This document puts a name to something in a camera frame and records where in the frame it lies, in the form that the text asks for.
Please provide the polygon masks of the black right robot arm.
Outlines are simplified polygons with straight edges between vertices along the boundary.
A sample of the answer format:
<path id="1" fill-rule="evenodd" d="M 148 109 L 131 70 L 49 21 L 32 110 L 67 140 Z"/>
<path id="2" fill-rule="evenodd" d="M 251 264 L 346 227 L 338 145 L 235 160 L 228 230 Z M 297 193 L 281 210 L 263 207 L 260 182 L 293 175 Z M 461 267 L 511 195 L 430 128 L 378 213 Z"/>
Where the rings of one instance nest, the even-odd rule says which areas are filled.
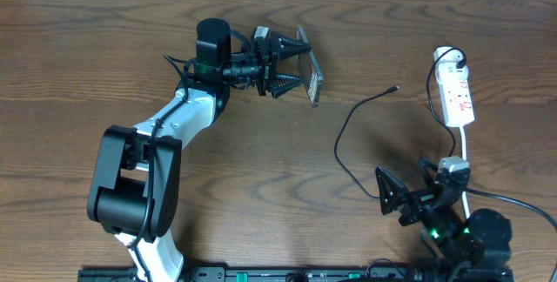
<path id="1" fill-rule="evenodd" d="M 426 187 L 411 191 L 382 167 L 375 169 L 381 212 L 400 212 L 403 226 L 420 223 L 425 238 L 437 247 L 432 260 L 413 265 L 407 281 L 512 281 L 507 267 L 510 221 L 491 209 L 479 209 L 466 219 L 453 209 L 470 178 L 470 165 L 460 157 L 442 158 L 435 165 L 419 161 Z"/>

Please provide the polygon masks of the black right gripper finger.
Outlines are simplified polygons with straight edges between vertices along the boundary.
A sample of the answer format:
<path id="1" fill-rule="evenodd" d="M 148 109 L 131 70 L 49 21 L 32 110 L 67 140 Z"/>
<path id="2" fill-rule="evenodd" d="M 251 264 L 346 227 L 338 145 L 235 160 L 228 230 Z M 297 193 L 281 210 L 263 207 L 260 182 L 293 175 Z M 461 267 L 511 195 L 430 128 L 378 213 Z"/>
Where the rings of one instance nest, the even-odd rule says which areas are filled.
<path id="1" fill-rule="evenodd" d="M 375 169 L 379 187 L 380 209 L 383 215 L 397 211 L 407 202 L 409 189 L 393 174 L 378 166 Z"/>
<path id="2" fill-rule="evenodd" d="M 428 158 L 420 158 L 419 159 L 419 171 L 421 173 L 422 178 L 424 179 L 426 186 L 434 186 L 435 185 L 435 178 L 438 171 L 438 166 L 435 165 L 430 159 Z"/>

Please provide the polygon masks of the Galaxy S25 Ultra smartphone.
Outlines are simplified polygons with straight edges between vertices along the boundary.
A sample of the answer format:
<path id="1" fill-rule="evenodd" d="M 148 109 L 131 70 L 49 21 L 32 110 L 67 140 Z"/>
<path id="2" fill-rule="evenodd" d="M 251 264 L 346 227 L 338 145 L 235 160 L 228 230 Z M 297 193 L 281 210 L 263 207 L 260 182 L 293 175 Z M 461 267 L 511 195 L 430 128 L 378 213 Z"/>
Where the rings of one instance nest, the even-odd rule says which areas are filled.
<path id="1" fill-rule="evenodd" d="M 310 46 L 307 35 L 301 26 L 299 26 L 297 30 L 297 39 Z M 317 108 L 324 77 L 311 46 L 308 51 L 299 54 L 299 75 L 304 82 L 310 105 L 313 108 Z"/>

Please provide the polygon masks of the white power strip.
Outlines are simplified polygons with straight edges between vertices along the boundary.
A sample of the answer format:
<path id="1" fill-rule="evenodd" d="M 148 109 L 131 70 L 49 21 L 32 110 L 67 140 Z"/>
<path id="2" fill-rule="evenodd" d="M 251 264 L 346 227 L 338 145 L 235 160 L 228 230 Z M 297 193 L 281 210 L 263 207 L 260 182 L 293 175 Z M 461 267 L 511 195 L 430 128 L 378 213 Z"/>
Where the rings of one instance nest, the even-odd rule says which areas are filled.
<path id="1" fill-rule="evenodd" d="M 444 124 L 460 128 L 474 121 L 466 57 L 454 47 L 441 46 L 433 53 L 435 79 L 440 89 Z"/>

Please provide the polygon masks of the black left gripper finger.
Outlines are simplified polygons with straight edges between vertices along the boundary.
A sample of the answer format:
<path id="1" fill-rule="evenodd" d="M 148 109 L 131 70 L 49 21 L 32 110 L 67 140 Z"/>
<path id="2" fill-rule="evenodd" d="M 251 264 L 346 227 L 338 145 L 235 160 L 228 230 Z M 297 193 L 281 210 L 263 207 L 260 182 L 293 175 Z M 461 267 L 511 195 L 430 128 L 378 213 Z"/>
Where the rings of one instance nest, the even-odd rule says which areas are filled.
<path id="1" fill-rule="evenodd" d="M 271 82 L 269 92 L 272 94 L 273 98 L 278 98 L 293 88 L 300 86 L 302 83 L 303 80 L 300 76 L 278 74 Z"/>
<path id="2" fill-rule="evenodd" d="M 311 45 L 303 40 L 293 39 L 275 32 L 271 34 L 271 50 L 277 54 L 280 61 L 306 53 L 311 48 Z"/>

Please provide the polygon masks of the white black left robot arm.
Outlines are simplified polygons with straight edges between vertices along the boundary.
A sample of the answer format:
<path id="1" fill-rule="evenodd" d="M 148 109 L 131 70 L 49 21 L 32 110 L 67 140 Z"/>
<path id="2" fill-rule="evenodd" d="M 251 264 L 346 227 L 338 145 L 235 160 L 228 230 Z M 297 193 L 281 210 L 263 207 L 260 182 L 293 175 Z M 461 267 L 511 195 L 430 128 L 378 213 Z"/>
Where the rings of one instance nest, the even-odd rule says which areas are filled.
<path id="1" fill-rule="evenodd" d="M 191 269 L 171 234 L 182 152 L 224 111 L 232 89 L 256 87 L 259 95 L 277 98 L 304 85 L 315 106 L 321 74 L 278 72 L 279 62 L 290 57 L 314 59 L 303 29 L 290 38 L 259 26 L 245 37 L 220 18 L 198 23 L 196 56 L 166 58 L 179 76 L 170 103 L 132 127 L 109 127 L 101 139 L 87 214 L 126 247 L 135 265 L 83 269 L 78 280 L 190 279 Z"/>

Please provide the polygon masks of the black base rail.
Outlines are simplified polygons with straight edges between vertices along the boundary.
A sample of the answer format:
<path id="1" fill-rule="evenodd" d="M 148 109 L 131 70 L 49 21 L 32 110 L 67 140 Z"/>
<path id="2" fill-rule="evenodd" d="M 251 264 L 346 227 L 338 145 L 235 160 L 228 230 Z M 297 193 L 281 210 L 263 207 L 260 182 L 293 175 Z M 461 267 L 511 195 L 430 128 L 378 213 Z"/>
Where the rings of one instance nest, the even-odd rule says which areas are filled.
<path id="1" fill-rule="evenodd" d="M 249 269 L 223 267 L 192 267 L 181 273 L 175 281 L 184 282 L 289 282 L 289 281 L 514 281 L 510 270 L 498 272 L 462 270 L 454 279 L 450 273 L 434 272 L 432 267 L 395 268 L 373 266 L 371 269 Z M 147 281 L 138 276 L 134 268 L 83 269 L 77 273 L 77 281 Z"/>

